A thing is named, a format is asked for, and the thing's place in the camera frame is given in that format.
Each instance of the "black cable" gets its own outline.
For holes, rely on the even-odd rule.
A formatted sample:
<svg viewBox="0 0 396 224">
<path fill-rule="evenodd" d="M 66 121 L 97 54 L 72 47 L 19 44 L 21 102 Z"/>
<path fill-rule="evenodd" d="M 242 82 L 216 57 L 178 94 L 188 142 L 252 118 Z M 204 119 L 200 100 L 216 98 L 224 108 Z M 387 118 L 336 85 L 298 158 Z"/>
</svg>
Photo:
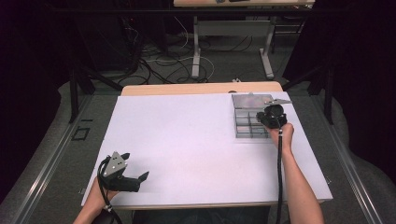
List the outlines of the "black cable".
<svg viewBox="0 0 396 224">
<path fill-rule="evenodd" d="M 97 177 L 98 177 L 98 184 L 99 184 L 99 189 L 102 194 L 103 200 L 105 201 L 106 204 L 106 210 L 117 220 L 118 224 L 122 224 L 122 221 L 119 217 L 119 215 L 114 211 L 113 206 L 111 205 L 110 201 L 108 200 L 105 191 L 103 190 L 103 179 L 101 175 L 102 168 L 105 164 L 107 164 L 110 160 L 110 157 L 105 158 L 99 165 L 98 171 L 97 171 Z"/>
<path fill-rule="evenodd" d="M 250 42 L 248 43 L 248 45 L 244 49 L 236 50 L 236 48 L 238 48 L 243 42 L 245 42 L 245 40 L 247 38 L 248 38 L 248 36 L 245 36 L 245 38 L 241 42 L 239 42 L 239 44 L 237 44 L 235 47 L 233 47 L 232 49 L 205 49 L 205 48 L 202 48 L 201 46 L 200 46 L 200 49 L 202 49 L 202 51 L 207 51 L 207 52 L 230 52 L 230 51 L 241 52 L 241 51 L 244 51 L 244 50 L 248 49 L 250 47 L 251 43 L 253 42 L 253 36 L 251 36 L 250 37 Z"/>
<path fill-rule="evenodd" d="M 283 203 L 283 183 L 282 183 L 282 129 L 279 127 L 278 141 L 277 141 L 277 182 L 278 182 L 278 198 L 276 210 L 276 224 L 280 223 L 282 203 Z"/>
</svg>

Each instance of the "gray carpet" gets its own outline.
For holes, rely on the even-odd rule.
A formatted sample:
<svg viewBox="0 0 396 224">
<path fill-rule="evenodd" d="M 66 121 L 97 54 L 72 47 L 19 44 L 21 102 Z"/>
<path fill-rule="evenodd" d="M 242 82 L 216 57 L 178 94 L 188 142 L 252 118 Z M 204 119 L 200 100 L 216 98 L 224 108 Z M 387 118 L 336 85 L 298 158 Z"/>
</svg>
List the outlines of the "gray carpet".
<svg viewBox="0 0 396 224">
<path fill-rule="evenodd" d="M 229 82 L 236 77 L 242 81 L 266 80 L 263 75 L 262 62 L 258 52 L 258 48 L 263 44 L 260 39 L 253 39 L 250 47 L 244 51 L 227 50 L 236 46 L 243 39 L 244 37 L 208 37 L 205 40 L 207 43 L 210 43 L 210 49 L 216 47 L 216 49 L 225 49 L 227 51 L 202 52 L 202 56 L 209 59 L 215 66 L 213 76 L 209 79 L 210 82 Z M 270 55 L 276 80 L 280 83 L 285 83 L 281 75 L 295 40 L 296 38 L 294 36 L 287 35 L 283 36 L 283 38 L 278 38 L 276 42 L 278 44 L 276 53 Z M 245 41 L 247 42 L 244 42 L 240 46 L 240 49 L 248 46 L 249 39 Z M 172 49 L 174 51 L 179 50 L 179 54 L 188 53 L 187 55 L 191 56 L 191 52 L 181 49 L 179 46 L 174 46 Z M 145 57 L 148 61 L 156 58 L 157 56 Z M 210 62 L 202 60 L 202 66 L 206 69 L 206 76 L 212 72 Z M 165 77 L 176 71 L 169 77 L 169 79 L 175 82 L 179 77 L 186 76 L 186 73 L 182 72 L 183 69 L 180 69 L 180 66 L 163 66 L 163 63 L 162 65 L 156 63 L 149 64 L 155 71 Z M 201 72 L 201 76 L 203 77 L 205 70 L 202 69 Z M 108 75 L 116 76 L 117 74 L 108 73 Z M 139 68 L 134 75 L 147 77 L 148 72 L 145 68 Z M 121 84 L 136 84 L 141 81 L 141 79 L 139 80 L 136 77 L 127 78 Z M 161 81 L 158 78 L 152 77 L 150 84 L 156 83 L 161 83 Z M 97 93 L 89 97 L 91 102 L 88 104 L 86 111 L 77 120 L 76 128 L 73 131 L 75 140 L 67 141 L 68 145 L 65 148 L 62 159 L 54 168 L 50 182 L 46 186 L 38 203 L 33 204 L 34 209 L 30 218 L 28 218 L 28 223 L 71 223 L 80 209 L 82 194 L 78 192 L 88 184 L 96 155 L 102 143 L 106 126 L 117 98 L 117 95 L 114 95 L 113 90 L 108 86 L 98 81 L 94 81 L 94 84 L 97 88 Z M 308 140 L 318 158 L 318 163 L 323 174 L 332 181 L 329 186 L 334 200 L 321 205 L 326 223 L 367 223 L 367 219 L 340 165 L 340 161 L 335 155 L 334 143 L 329 137 L 329 131 L 325 128 L 326 124 L 320 118 L 322 114 L 315 108 L 315 104 L 313 103 L 313 97 L 317 96 L 310 97 L 305 90 L 306 83 L 303 83 L 291 89 L 289 94 L 303 124 Z M 14 186 L 14 189 L 0 205 L 1 223 L 11 223 L 12 220 L 15 220 L 15 215 L 18 214 L 18 209 L 23 204 L 26 195 L 28 195 L 30 187 L 35 183 L 43 165 L 63 137 L 70 116 L 67 84 L 60 88 L 60 93 L 62 94 L 63 102 L 56 119 L 49 128 L 48 134 L 43 139 L 43 142 Z M 333 115 L 335 116 L 333 119 L 337 132 L 340 133 L 340 138 L 347 145 L 347 123 L 342 115 L 342 108 L 336 102 L 333 104 Z M 78 140 L 84 137 L 84 132 L 87 132 L 88 129 L 87 138 L 85 140 Z M 372 196 L 378 213 L 383 217 L 383 223 L 396 223 L 396 217 L 392 214 L 392 211 L 396 210 L 394 204 L 394 201 L 396 201 L 394 200 L 396 199 L 394 185 L 373 165 L 359 160 L 359 158 L 354 158 L 354 160 L 357 170 L 367 187 L 368 194 Z M 286 206 L 283 211 L 283 218 L 286 220 Z M 129 211 L 118 212 L 124 223 L 131 222 L 131 213 Z M 275 213 L 273 210 L 270 216 L 270 223 L 273 223 L 274 218 Z"/>
</svg>

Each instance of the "white table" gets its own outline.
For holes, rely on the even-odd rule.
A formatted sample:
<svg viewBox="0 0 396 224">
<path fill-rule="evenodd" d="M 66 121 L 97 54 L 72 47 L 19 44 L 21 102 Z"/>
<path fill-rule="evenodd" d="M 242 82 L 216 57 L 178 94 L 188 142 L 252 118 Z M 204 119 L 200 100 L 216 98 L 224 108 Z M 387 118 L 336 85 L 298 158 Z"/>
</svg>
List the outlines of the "white table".
<svg viewBox="0 0 396 224">
<path fill-rule="evenodd" d="M 217 3 L 216 0 L 175 0 L 175 7 L 279 7 L 313 5 L 315 0 L 249 0 L 241 2 Z M 194 17 L 194 57 L 192 77 L 199 76 L 201 49 L 199 48 L 200 35 L 251 35 L 265 36 L 265 46 L 260 49 L 262 65 L 267 79 L 274 79 L 274 73 L 268 59 L 268 50 L 274 35 L 276 17 L 270 21 L 198 21 Z"/>
<path fill-rule="evenodd" d="M 283 91 L 262 93 L 289 99 Z M 284 109 L 295 128 L 293 152 L 301 170 L 318 200 L 332 199 L 293 106 Z M 277 203 L 276 147 L 269 139 L 236 139 L 233 127 L 230 93 L 120 96 L 82 204 L 99 162 L 113 151 L 131 153 L 125 176 L 149 171 L 139 192 L 112 200 L 117 208 Z"/>
</svg>

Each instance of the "gray floor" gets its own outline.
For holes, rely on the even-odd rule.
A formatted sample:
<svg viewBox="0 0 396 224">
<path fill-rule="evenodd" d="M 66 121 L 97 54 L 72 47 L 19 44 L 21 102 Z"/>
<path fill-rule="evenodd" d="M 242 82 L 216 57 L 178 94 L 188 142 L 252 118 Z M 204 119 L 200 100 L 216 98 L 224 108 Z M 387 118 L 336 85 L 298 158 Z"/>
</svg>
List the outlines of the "gray floor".
<svg viewBox="0 0 396 224">
<path fill-rule="evenodd" d="M 205 48 L 205 43 L 210 43 L 210 49 L 227 50 L 243 39 L 244 37 L 208 37 L 202 47 Z M 295 41 L 294 35 L 280 36 L 276 42 L 276 53 L 270 55 L 276 80 L 280 83 L 286 82 L 282 78 L 282 73 Z M 248 46 L 248 42 L 249 38 L 238 48 L 243 49 Z M 237 77 L 242 81 L 265 81 L 258 51 L 262 44 L 262 39 L 255 38 L 248 49 L 240 52 L 203 50 L 202 56 L 210 62 L 202 60 L 202 66 L 208 74 L 212 73 L 213 67 L 215 68 L 209 81 L 230 82 Z M 188 52 L 180 46 L 172 47 L 171 50 Z M 149 61 L 156 57 L 145 57 L 145 59 Z M 180 65 L 159 66 L 154 62 L 149 64 L 165 77 L 180 67 Z M 148 72 L 139 68 L 134 75 L 147 76 Z M 186 76 L 186 73 L 179 69 L 170 79 L 177 81 L 177 76 Z M 137 78 L 127 78 L 121 84 L 136 84 L 139 81 L 141 80 Z M 160 84 L 161 81 L 156 78 L 151 79 L 150 84 L 157 83 Z M 70 118 L 68 84 L 66 83 L 59 89 L 63 98 L 57 116 L 24 173 L 0 205 L 1 223 L 70 223 L 73 221 L 80 209 L 82 199 L 82 194 L 78 192 L 85 188 L 91 176 L 93 163 L 119 94 L 103 83 L 94 81 L 94 84 L 97 92 L 93 96 L 81 95 L 81 105 L 85 109 L 71 126 L 67 123 Z M 334 102 L 332 112 L 335 124 L 330 127 L 320 111 L 323 94 L 307 95 L 307 84 L 302 83 L 289 90 L 288 93 L 323 174 L 331 181 L 329 187 L 334 199 L 321 205 L 326 223 L 396 223 L 396 217 L 392 213 L 396 211 L 394 185 L 370 163 L 348 152 L 343 158 L 343 154 L 337 150 L 339 147 L 347 146 L 348 141 L 347 122 L 342 115 L 342 108 Z M 90 128 L 85 141 L 72 140 L 73 133 L 78 128 Z M 57 151 L 60 147 L 64 148 L 61 153 Z M 58 157 L 59 160 L 50 163 L 49 159 L 53 156 Z M 354 163 L 351 167 L 355 168 L 353 170 L 359 174 L 358 180 L 351 178 L 353 174 L 351 174 L 350 166 L 343 166 L 346 158 L 353 159 Z M 42 173 L 46 165 L 51 168 L 48 174 Z M 50 181 L 41 183 L 43 186 L 41 190 L 33 189 L 34 184 L 40 184 L 39 180 L 43 175 L 50 177 Z M 359 181 L 361 185 L 356 187 L 355 184 Z M 35 195 L 37 200 L 27 197 L 29 195 Z M 286 218 L 286 207 L 283 211 L 283 218 Z M 119 211 L 119 213 L 124 223 L 130 223 L 130 212 Z M 274 212 L 271 214 L 270 223 L 273 223 L 275 214 Z"/>
</svg>

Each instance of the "human hand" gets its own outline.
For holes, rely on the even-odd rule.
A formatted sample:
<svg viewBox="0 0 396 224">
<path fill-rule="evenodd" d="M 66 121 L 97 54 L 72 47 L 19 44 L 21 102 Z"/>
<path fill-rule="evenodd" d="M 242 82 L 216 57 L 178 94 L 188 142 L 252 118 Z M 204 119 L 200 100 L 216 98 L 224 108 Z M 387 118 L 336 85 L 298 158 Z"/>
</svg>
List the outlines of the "human hand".
<svg viewBox="0 0 396 224">
<path fill-rule="evenodd" d="M 271 138 L 276 145 L 278 146 L 279 141 L 279 129 L 268 129 L 266 128 L 268 133 L 271 135 Z M 294 133 L 294 127 L 291 123 L 286 123 L 282 126 L 282 150 L 284 152 L 291 152 L 291 140 Z"/>
</svg>

